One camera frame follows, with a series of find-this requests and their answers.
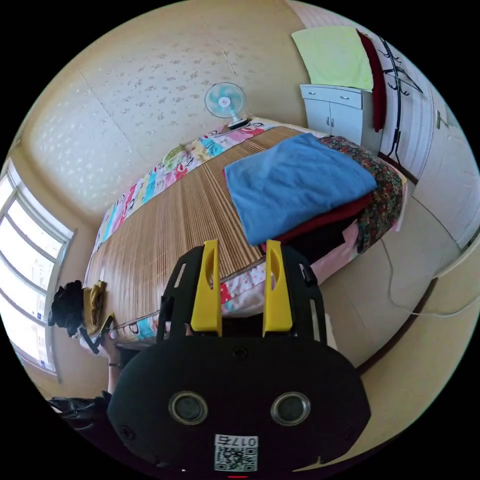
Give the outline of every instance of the electrical cable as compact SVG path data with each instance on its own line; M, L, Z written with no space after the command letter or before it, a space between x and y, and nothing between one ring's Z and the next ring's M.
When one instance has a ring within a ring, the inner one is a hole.
M467 305L463 306L462 308L460 308L459 310L457 311L454 311L452 313L437 313L437 312L426 312L426 313L423 313L423 312L415 312L415 311L410 311L409 309L406 309L404 306L402 305L398 305L397 303L395 303L392 299L392 281L394 279L394 266L392 264L392 259L390 258L390 255L389 255L389 251L387 250L387 246L385 245L385 242L383 240L383 238L380 239L381 241L381 244L383 245L383 249L385 250L385 253L386 253L386 257L388 259L388 263L390 264L390 277L388 279L388 300L390 300L390 302L395 305L395 307L403 310L404 312L410 314L410 315L422 315L424 317L439 317L439 318L449 318L449 317L455 317L456 315L458 314L461 314L463 311L465 311L466 309L468 309L469 307L471 307L475 302L477 302L478 300L480 300L480 295L477 295L477 297L475 297L470 303L468 303Z

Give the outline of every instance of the fan base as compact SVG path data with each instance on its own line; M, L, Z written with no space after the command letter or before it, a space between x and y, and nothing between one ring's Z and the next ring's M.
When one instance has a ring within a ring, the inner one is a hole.
M241 127L244 127L245 125L248 125L248 123L250 123L250 120L248 118L241 118L240 120L231 121L228 124L228 128L230 130L235 130L235 129L239 129Z

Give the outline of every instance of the folded blue cloth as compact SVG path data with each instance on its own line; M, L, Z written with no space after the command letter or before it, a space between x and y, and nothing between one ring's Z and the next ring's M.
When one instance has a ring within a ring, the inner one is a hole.
M250 245L288 232L377 188L355 160L303 133L225 167Z

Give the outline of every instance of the camera lens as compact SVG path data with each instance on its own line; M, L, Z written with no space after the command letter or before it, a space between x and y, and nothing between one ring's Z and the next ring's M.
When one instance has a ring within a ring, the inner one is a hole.
M197 393L183 391L176 393L168 405L170 415L181 424L198 425L207 417L205 400Z
M310 401L295 391L280 395L271 406L272 419L280 425L291 427L302 423L310 413Z

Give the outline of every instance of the person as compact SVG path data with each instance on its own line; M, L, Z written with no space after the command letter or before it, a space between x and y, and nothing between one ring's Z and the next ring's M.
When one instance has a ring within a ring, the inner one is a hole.
M185 335L192 335L189 325L185 326ZM162 478L159 468L135 456L124 446L107 416L107 408L122 369L139 352L118 348L109 335L104 337L101 346L108 356L107 390L103 390L96 398L53 397L48 404L84 439L117 462L145 475Z

